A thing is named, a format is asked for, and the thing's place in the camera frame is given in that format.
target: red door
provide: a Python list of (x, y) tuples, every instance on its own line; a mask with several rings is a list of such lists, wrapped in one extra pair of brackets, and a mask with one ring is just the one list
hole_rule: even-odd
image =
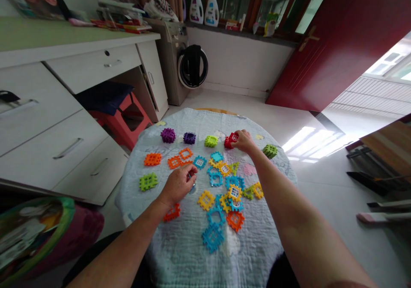
[(266, 104), (322, 111), (411, 30), (411, 0), (323, 0)]

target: desk drawer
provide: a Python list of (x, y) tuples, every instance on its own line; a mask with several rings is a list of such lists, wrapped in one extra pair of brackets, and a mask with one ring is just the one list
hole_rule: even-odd
[(108, 137), (86, 157), (53, 192), (103, 205), (123, 175), (128, 156)]
[(47, 64), (70, 92), (77, 94), (141, 65), (141, 61), (132, 44), (47, 60)]
[(0, 157), (0, 178), (51, 190), (107, 137), (81, 110)]
[(1, 69), (0, 77), (0, 89), (21, 99), (19, 107), (0, 103), (0, 156), (82, 109), (40, 62)]

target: dark blue cushion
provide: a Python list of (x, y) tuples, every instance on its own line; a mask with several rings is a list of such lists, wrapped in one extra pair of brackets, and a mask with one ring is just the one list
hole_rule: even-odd
[(133, 89), (133, 86), (127, 84), (105, 81), (74, 97), (86, 110), (96, 110), (113, 116)]

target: red plastic stool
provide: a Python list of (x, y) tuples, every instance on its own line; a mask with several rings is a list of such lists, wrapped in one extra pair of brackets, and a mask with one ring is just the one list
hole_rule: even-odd
[[(126, 109), (129, 108), (130, 105), (132, 105), (133, 103), (138, 107), (140, 112), (126, 111)], [(95, 110), (89, 110), (89, 113), (91, 116), (93, 116), (93, 118), (97, 119), (97, 122), (101, 126), (108, 126), (108, 128), (116, 136), (114, 140), (119, 145), (125, 145), (130, 151), (133, 150), (134, 146), (136, 145), (138, 136), (142, 131), (145, 130), (147, 125), (153, 125), (150, 118), (147, 116), (143, 107), (141, 106), (141, 104), (132, 92), (130, 93), (130, 96), (125, 97), (124, 101), (120, 104), (120, 107), (119, 109), (117, 109), (116, 114), (114, 116), (101, 113)], [(143, 120), (134, 131), (131, 131), (130, 128), (127, 126), (126, 122), (124, 121), (123, 115), (142, 116)]]

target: purple block cube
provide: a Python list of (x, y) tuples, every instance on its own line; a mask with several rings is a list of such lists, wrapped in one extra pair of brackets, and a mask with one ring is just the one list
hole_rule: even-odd
[(176, 134), (173, 129), (165, 128), (161, 132), (161, 138), (163, 139), (164, 143), (173, 143), (176, 140)]
[(184, 143), (189, 144), (189, 145), (194, 145), (196, 142), (196, 135), (194, 133), (184, 133)]

